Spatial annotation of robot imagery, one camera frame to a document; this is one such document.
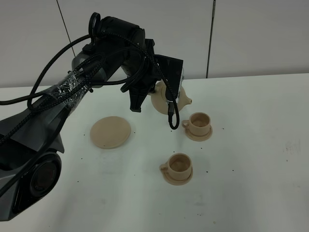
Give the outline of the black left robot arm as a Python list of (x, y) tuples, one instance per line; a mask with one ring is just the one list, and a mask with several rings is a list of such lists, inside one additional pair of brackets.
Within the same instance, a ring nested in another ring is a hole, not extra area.
[(158, 81), (166, 85), (169, 125), (180, 123), (178, 98), (183, 81), (183, 60), (157, 55), (154, 41), (138, 25), (93, 13), (82, 51), (73, 59), (66, 77), (43, 91), (38, 86), (54, 64), (52, 59), (39, 75), (31, 93), (1, 105), (26, 102), (23, 112), (0, 122), (0, 219), (9, 221), (46, 196), (61, 173), (59, 153), (64, 152), (60, 131), (86, 93), (113, 86), (112, 75), (130, 96), (130, 110), (140, 112)]

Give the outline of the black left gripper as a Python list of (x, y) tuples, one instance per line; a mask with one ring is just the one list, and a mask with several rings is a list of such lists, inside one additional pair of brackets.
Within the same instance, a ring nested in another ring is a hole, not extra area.
[(141, 105), (148, 93), (155, 91), (154, 88), (158, 81), (167, 80), (170, 74), (181, 71), (183, 68), (182, 59), (156, 55), (153, 39), (146, 39), (145, 45), (147, 53), (153, 59), (145, 57), (141, 74), (129, 84), (130, 110), (132, 112), (141, 112)]

